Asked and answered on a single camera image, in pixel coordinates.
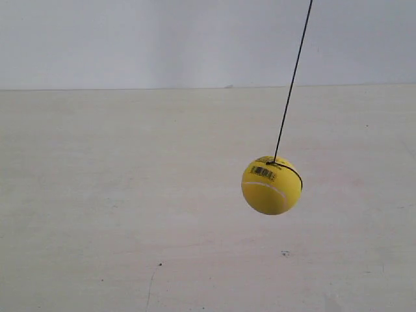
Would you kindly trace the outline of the yellow tennis ball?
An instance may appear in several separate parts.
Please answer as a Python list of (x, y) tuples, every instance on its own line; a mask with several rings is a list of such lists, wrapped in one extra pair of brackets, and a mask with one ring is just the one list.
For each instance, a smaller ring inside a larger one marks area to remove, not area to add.
[(263, 156), (252, 161), (241, 179), (242, 194), (248, 205), (264, 215), (280, 215), (300, 199), (303, 181), (287, 159)]

